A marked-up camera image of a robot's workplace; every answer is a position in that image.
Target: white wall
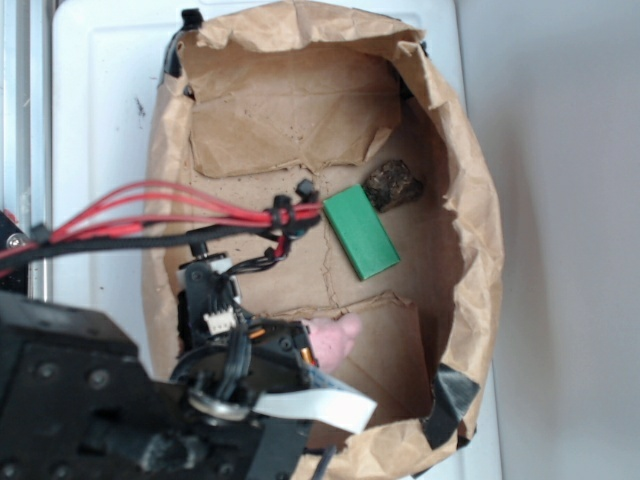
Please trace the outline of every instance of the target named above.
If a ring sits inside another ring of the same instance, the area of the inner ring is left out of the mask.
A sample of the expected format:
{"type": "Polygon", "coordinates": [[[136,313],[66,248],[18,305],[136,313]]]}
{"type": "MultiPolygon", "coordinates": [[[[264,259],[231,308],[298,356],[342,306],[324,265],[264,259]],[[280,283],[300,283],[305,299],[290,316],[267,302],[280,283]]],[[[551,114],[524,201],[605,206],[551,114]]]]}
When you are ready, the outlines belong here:
{"type": "Polygon", "coordinates": [[[640,1],[458,9],[504,215],[504,478],[640,478],[640,1]]]}

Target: green rectangular object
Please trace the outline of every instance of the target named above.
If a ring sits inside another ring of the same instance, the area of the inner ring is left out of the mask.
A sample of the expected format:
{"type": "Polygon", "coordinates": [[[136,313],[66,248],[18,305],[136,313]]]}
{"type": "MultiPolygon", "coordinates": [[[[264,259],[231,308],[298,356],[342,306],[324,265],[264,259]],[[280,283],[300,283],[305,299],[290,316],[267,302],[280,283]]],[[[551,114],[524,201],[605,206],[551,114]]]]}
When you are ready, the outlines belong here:
{"type": "Polygon", "coordinates": [[[326,199],[324,211],[361,280],[400,261],[361,185],[326,199]]]}

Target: black tape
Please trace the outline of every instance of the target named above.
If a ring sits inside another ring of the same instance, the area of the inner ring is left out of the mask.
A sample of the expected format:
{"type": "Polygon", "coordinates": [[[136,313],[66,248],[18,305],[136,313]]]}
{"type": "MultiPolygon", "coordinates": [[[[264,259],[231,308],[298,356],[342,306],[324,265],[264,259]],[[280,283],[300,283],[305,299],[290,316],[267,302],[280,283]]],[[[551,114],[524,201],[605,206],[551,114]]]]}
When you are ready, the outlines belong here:
{"type": "Polygon", "coordinates": [[[480,385],[464,373],[440,364],[433,381],[433,410],[422,422],[422,431],[432,449],[447,443],[457,432],[479,391],[480,385]]]}
{"type": "Polygon", "coordinates": [[[273,199],[273,208],[269,208],[266,211],[271,215],[272,228],[288,230],[290,229],[290,226],[295,225],[296,223],[296,212],[291,204],[291,198],[287,195],[276,195],[273,199]],[[286,210],[287,215],[289,216],[289,220],[286,225],[282,221],[280,210],[286,210]]]}
{"type": "MultiPolygon", "coordinates": [[[[470,443],[471,443],[471,440],[469,440],[467,437],[463,437],[461,435],[458,435],[458,446],[457,446],[456,449],[460,450],[462,448],[465,448],[470,443]]],[[[413,475],[411,475],[411,478],[413,478],[415,480],[418,480],[422,475],[427,473],[429,470],[431,470],[431,469],[427,468],[426,470],[422,470],[421,472],[414,473],[413,475]]]]}
{"type": "Polygon", "coordinates": [[[182,28],[176,32],[167,46],[164,57],[164,73],[175,78],[180,76],[182,73],[182,65],[178,57],[178,42],[185,32],[198,30],[202,26],[203,21],[202,14],[197,8],[182,11],[182,28]]]}
{"type": "MultiPolygon", "coordinates": [[[[420,42],[420,48],[422,48],[422,51],[424,52],[425,57],[429,58],[429,53],[427,52],[427,42],[426,41],[423,40],[422,42],[420,42]]],[[[405,100],[409,100],[410,98],[413,98],[415,95],[409,89],[409,87],[407,86],[406,82],[404,81],[404,78],[402,78],[402,75],[400,75],[399,72],[398,72],[398,78],[399,78],[399,82],[400,82],[400,99],[402,101],[405,101],[405,100]]]]}
{"type": "Polygon", "coordinates": [[[39,223],[31,228],[31,239],[34,242],[43,245],[45,243],[49,243],[50,238],[51,230],[49,230],[44,224],[39,223]]]}

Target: black wire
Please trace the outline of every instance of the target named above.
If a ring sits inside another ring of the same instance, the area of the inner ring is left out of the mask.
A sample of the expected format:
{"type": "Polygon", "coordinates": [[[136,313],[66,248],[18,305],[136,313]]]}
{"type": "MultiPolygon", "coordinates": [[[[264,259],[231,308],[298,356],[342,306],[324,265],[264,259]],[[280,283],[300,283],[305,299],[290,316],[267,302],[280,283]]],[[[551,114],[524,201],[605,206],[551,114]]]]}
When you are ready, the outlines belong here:
{"type": "Polygon", "coordinates": [[[274,235],[273,233],[259,233],[258,236],[267,240],[271,240],[272,242],[277,242],[280,238],[278,237],[278,235],[274,235]]]}
{"type": "Polygon", "coordinates": [[[76,240],[54,244],[40,245],[34,250],[27,250],[0,259],[0,270],[15,269],[35,260],[53,258],[60,255],[74,253],[87,253],[111,250],[132,250],[150,248],[170,248],[191,243],[207,242],[241,233],[268,233],[267,228],[256,227],[235,227],[227,225],[216,225],[210,228],[189,235],[166,235],[162,237],[138,237],[138,238],[95,238],[89,240],[76,240]]]}
{"type": "Polygon", "coordinates": [[[227,345],[222,379],[216,389],[216,398],[228,402],[240,379],[249,373],[251,365],[251,341],[245,325],[231,331],[227,345]]]}
{"type": "Polygon", "coordinates": [[[322,480],[322,477],[324,477],[324,474],[327,473],[327,468],[329,468],[329,462],[331,461],[331,459],[333,458],[333,456],[336,454],[337,451],[338,449],[336,448],[335,445],[331,445],[330,447],[327,447],[324,450],[324,453],[322,454],[322,458],[318,462],[318,466],[316,467],[315,472],[313,472],[313,476],[311,477],[311,480],[322,480]]]}
{"type": "Polygon", "coordinates": [[[284,258],[269,259],[267,257],[251,258],[249,260],[236,263],[229,269],[228,273],[229,275],[241,275],[243,273],[264,272],[265,270],[275,267],[278,262],[283,259],[284,258]]]}

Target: white connector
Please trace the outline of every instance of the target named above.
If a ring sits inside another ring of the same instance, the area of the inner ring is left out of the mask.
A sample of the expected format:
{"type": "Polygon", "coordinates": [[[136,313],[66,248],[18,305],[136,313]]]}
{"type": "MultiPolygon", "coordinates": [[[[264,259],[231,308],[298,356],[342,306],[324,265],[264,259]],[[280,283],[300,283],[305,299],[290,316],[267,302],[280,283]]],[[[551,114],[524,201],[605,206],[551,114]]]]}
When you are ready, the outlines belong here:
{"type": "Polygon", "coordinates": [[[211,335],[228,332],[238,323],[232,307],[218,313],[205,313],[204,321],[207,322],[211,335]]]}

